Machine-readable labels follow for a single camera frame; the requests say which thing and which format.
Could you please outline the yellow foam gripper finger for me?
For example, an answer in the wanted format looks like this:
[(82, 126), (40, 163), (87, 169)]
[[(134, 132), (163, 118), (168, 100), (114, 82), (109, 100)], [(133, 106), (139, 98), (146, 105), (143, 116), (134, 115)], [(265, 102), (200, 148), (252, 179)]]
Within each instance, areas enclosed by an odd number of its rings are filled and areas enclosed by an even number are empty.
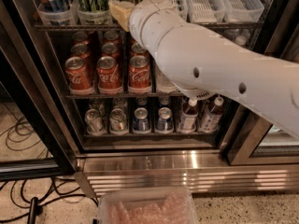
[(109, 0), (109, 10), (112, 17), (118, 22), (121, 28), (129, 31), (129, 18), (135, 5), (127, 1)]

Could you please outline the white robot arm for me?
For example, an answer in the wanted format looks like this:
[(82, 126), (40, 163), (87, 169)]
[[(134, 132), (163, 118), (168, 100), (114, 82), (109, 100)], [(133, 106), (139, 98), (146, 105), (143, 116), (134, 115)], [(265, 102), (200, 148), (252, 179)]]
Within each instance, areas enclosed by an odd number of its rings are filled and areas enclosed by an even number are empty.
[(299, 65), (244, 49), (188, 23), (168, 0), (110, 0), (111, 15), (180, 91), (230, 98), (299, 137)]

